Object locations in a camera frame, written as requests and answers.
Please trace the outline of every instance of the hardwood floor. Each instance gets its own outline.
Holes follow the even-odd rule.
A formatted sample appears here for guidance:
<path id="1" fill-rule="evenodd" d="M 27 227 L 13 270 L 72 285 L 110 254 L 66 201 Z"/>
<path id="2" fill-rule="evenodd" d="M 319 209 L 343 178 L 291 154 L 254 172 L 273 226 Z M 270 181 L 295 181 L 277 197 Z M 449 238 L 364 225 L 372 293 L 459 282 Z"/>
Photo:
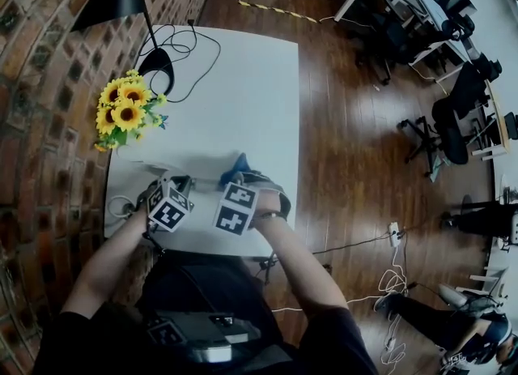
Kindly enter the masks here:
<path id="1" fill-rule="evenodd" d="M 332 15 L 342 0 L 243 0 L 319 19 Z M 445 167 L 435 184 L 423 177 L 424 156 L 405 165 L 413 138 L 396 128 L 405 118 L 430 116 L 443 97 L 410 68 L 399 66 L 393 81 L 382 87 L 367 67 L 355 66 L 357 44 L 346 39 L 346 25 L 331 19 L 310 23 L 273 11 L 240 6 L 236 0 L 207 0 L 201 26 L 253 32 L 299 45 L 300 145 L 297 231 L 313 250 L 330 249 L 383 234 L 391 221 L 410 228 L 406 246 L 409 282 L 432 289 L 438 283 L 468 287 L 470 274 L 484 266 L 481 237 L 439 230 L 438 216 L 470 194 L 490 198 L 490 165 L 475 160 Z M 403 264 L 403 247 L 396 262 Z M 317 257 L 331 264 L 332 275 L 348 300 L 378 294 L 378 282 L 390 268 L 393 250 L 386 240 L 336 250 Z M 411 296 L 445 308 L 435 295 L 417 287 Z M 280 266 L 271 271 L 266 297 L 273 309 L 297 307 Z M 372 300 L 350 305 L 380 373 L 382 336 L 389 323 L 372 312 Z M 287 341 L 297 344 L 306 321 L 297 312 L 277 313 Z M 394 374 L 433 374 L 438 368 L 435 346 L 404 322 L 397 343 L 406 343 L 406 357 Z"/>

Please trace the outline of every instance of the brick wall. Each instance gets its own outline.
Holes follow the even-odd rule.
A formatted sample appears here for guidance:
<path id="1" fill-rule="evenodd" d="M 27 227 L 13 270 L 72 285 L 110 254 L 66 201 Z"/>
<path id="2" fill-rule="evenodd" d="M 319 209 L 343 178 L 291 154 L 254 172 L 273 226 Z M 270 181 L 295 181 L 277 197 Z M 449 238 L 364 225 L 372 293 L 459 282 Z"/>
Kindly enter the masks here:
<path id="1" fill-rule="evenodd" d="M 101 88 L 133 67 L 143 15 L 70 33 L 87 0 L 0 0 L 0 373 L 28 373 L 41 328 L 102 242 Z M 154 23 L 204 0 L 146 0 Z"/>

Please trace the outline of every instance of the lamp base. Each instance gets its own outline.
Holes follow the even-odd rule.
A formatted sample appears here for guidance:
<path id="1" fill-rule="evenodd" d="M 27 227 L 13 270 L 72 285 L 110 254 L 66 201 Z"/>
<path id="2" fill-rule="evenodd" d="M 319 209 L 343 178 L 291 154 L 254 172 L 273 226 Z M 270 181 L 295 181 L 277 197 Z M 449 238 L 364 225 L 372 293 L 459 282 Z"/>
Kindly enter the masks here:
<path id="1" fill-rule="evenodd" d="M 175 72 L 172 69 L 171 58 L 169 58 L 168 53 L 166 53 L 163 49 L 153 49 L 149 54 L 147 54 L 147 57 L 144 58 L 144 61 L 138 69 L 140 75 L 147 74 L 150 71 L 163 71 L 168 75 L 169 85 L 165 92 L 163 92 L 165 95 L 167 95 L 175 85 Z"/>

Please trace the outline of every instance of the yellow and black tape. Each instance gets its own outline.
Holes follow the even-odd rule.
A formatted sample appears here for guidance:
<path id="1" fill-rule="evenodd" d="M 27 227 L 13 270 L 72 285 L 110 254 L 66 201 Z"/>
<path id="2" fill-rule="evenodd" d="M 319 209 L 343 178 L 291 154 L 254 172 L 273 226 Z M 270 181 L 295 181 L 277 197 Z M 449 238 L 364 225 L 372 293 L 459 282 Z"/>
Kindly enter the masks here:
<path id="1" fill-rule="evenodd" d="M 299 15 L 299 14 L 296 14 L 295 12 L 285 11 L 283 9 L 273 8 L 271 6 L 258 5 L 256 3 L 248 3 L 248 2 L 243 2 L 243 1 L 240 1 L 239 4 L 242 6 L 251 6 L 254 8 L 264 9 L 264 10 L 268 10 L 268 11 L 275 11 L 275 12 L 278 12 L 279 14 L 288 14 L 288 15 L 294 16 L 296 18 L 307 19 L 309 22 L 313 22 L 313 23 L 320 23 L 320 21 L 318 21 L 314 18 L 310 18 L 309 16 Z"/>

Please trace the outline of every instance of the black desk lamp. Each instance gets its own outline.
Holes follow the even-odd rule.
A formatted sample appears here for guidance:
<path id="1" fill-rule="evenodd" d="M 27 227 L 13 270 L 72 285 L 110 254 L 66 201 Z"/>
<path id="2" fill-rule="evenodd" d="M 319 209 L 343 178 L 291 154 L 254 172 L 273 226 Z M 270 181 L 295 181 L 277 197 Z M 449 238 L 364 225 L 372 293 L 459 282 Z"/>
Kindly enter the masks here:
<path id="1" fill-rule="evenodd" d="M 141 75 L 149 73 L 150 71 L 163 71 L 166 73 L 169 77 L 169 85 L 163 93 L 167 95 L 175 83 L 175 74 L 168 53 L 159 48 L 156 44 L 155 34 L 153 33 L 153 27 L 147 12 L 145 0 L 89 0 L 75 21 L 71 31 L 78 31 L 97 23 L 109 21 L 110 19 L 138 14 L 140 12 L 142 12 L 146 18 L 147 28 L 153 40 L 154 48 L 147 54 L 138 72 Z"/>

